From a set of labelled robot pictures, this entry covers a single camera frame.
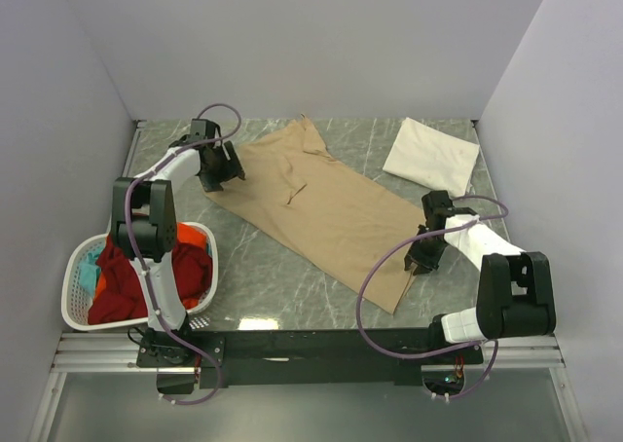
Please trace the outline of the beige t shirt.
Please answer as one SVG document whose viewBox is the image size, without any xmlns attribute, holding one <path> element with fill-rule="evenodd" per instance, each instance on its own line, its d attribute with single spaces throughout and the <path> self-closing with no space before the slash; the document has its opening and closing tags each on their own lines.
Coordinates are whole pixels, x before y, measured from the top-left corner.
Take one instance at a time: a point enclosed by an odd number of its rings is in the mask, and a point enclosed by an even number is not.
<svg viewBox="0 0 623 442">
<path fill-rule="evenodd" d="M 244 179 L 209 198 L 393 313 L 410 278 L 400 249 L 424 222 L 421 208 L 327 151 L 306 117 L 238 147 Z"/>
</svg>

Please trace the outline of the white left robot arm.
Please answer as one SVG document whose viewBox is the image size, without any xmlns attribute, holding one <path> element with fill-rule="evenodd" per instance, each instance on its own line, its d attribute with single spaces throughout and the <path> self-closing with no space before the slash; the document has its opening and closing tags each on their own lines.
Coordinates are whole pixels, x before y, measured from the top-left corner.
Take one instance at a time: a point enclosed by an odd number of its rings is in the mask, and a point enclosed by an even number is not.
<svg viewBox="0 0 623 442">
<path fill-rule="evenodd" d="M 229 138 L 218 124 L 194 119 L 189 132 L 171 143 L 154 165 L 134 177 L 120 177 L 113 185 L 110 238 L 137 274 L 148 327 L 171 332 L 162 339 L 160 354 L 174 366 L 188 363 L 195 352 L 192 338 L 173 332 L 188 323 L 172 263 L 177 242 L 174 194 L 193 177 L 207 193 L 245 178 Z"/>
</svg>

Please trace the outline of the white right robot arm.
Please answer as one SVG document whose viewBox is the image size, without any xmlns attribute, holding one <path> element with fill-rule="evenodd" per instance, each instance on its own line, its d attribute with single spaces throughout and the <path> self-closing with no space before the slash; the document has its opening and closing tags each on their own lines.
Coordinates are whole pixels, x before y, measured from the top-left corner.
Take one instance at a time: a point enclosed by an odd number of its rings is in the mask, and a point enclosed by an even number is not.
<svg viewBox="0 0 623 442">
<path fill-rule="evenodd" d="M 497 235 L 475 210 L 455 205 L 448 192 L 421 198 L 425 222 L 404 257 L 414 276 L 439 268 L 447 247 L 460 252 L 479 272 L 476 305 L 433 320 L 427 339 L 432 359 L 448 363 L 461 344 L 500 338 L 546 336 L 557 318 L 548 258 L 528 252 Z"/>
</svg>

